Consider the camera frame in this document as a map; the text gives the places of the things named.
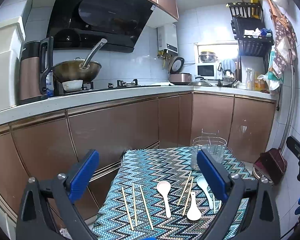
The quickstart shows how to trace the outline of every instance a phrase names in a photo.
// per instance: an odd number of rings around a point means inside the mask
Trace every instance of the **wok handle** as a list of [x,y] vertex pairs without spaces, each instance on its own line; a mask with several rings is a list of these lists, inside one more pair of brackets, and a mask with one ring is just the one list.
[[53,37],[40,42],[39,50],[39,89],[42,95],[47,92],[46,78],[53,67]]
[[101,39],[101,41],[99,41],[96,46],[93,47],[93,49],[90,51],[90,53],[88,54],[87,58],[85,59],[85,61],[83,62],[82,65],[80,65],[80,68],[82,69],[87,69],[89,67],[89,62],[92,59],[92,57],[94,56],[94,54],[103,47],[103,45],[105,45],[108,41],[106,39]]

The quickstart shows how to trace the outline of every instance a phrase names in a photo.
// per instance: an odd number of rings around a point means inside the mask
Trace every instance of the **table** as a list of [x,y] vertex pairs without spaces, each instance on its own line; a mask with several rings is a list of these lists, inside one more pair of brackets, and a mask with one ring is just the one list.
[[[99,240],[137,240],[155,237],[161,240],[199,239],[215,217],[209,209],[204,192],[197,186],[196,180],[201,172],[193,171],[194,183],[192,191],[196,193],[196,202],[202,217],[198,221],[190,221],[182,212],[188,195],[189,185],[179,206],[177,202],[183,191],[190,171],[191,147],[177,147],[168,149],[132,150],[123,157],[122,165],[114,178],[104,205],[100,208],[92,232]],[[244,164],[237,160],[229,150],[225,151],[223,166],[229,172],[236,172],[244,179],[254,179],[245,169]],[[157,192],[159,181],[166,180],[171,184],[168,195],[171,218],[165,215],[162,196]],[[135,227],[132,183],[135,184],[138,226]],[[139,185],[145,194],[147,207],[151,216],[154,230],[151,230]],[[134,226],[131,230],[125,208],[121,186],[123,186],[130,216]],[[233,237],[243,218],[248,199],[241,201],[238,212],[225,239]]]

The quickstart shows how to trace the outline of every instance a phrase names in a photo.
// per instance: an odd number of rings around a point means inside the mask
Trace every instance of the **chopstick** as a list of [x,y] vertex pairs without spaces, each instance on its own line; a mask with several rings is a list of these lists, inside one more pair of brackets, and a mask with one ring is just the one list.
[[130,213],[129,213],[129,209],[128,209],[128,205],[127,205],[127,201],[126,201],[126,196],[124,194],[124,190],[123,190],[122,186],[121,186],[121,190],[122,190],[122,195],[123,195],[123,199],[124,199],[124,204],[126,205],[126,210],[127,210],[127,215],[128,215],[129,223],[130,223],[130,226],[131,226],[131,230],[134,231],[132,221],[131,221],[131,217],[130,217]]
[[136,197],[134,195],[134,183],[132,183],[132,194],[133,194],[134,220],[135,220],[135,223],[136,223],[136,226],[137,226],[138,221],[137,221],[137,210],[136,210]]
[[212,193],[212,198],[213,198],[213,213],[216,213],[216,200],[214,198],[214,194]]
[[183,194],[184,194],[184,192],[186,191],[186,188],[187,188],[187,186],[188,186],[188,182],[189,182],[191,173],[192,173],[192,171],[190,171],[190,173],[189,173],[188,179],[187,179],[187,181],[186,181],[186,184],[185,184],[185,187],[184,187],[184,189],[183,189],[183,192],[182,192],[182,194],[181,194],[181,196],[180,196],[180,198],[179,198],[179,201],[178,201],[177,206],[180,204],[180,201],[181,201],[181,199],[182,199],[182,197],[183,197]]
[[192,179],[191,179],[191,184],[190,184],[190,188],[189,188],[189,193],[188,193],[186,205],[185,205],[185,208],[184,208],[184,210],[183,210],[182,216],[184,216],[185,213],[186,213],[186,209],[187,209],[187,205],[188,205],[188,201],[189,201],[189,197],[190,197],[190,192],[191,192],[191,189],[192,189],[192,183],[193,183],[193,177],[192,177]]
[[145,196],[143,195],[143,191],[142,191],[142,187],[140,185],[140,191],[141,191],[141,195],[142,195],[142,199],[143,199],[143,203],[145,204],[145,208],[146,208],[146,212],[147,212],[147,216],[148,216],[148,220],[149,220],[149,223],[150,223],[150,226],[151,226],[151,229],[153,229],[153,225],[152,225],[152,222],[151,222],[151,218],[150,218],[150,215],[149,215],[149,211],[148,211],[148,208],[147,208],[147,203],[146,203],[146,200],[145,200]]

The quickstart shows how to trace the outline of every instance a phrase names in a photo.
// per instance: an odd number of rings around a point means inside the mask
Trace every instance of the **window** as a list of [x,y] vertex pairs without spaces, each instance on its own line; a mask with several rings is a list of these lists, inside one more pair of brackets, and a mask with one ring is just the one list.
[[199,55],[202,51],[214,52],[217,55],[219,61],[228,58],[237,61],[238,44],[216,44],[198,46]]

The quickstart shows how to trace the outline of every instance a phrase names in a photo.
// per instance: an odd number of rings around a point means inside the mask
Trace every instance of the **white bowl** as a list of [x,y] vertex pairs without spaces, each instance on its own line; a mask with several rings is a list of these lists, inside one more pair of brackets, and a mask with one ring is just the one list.
[[71,80],[67,82],[63,82],[62,86],[63,89],[67,92],[69,91],[75,91],[75,90],[80,90],[82,88],[82,80]]

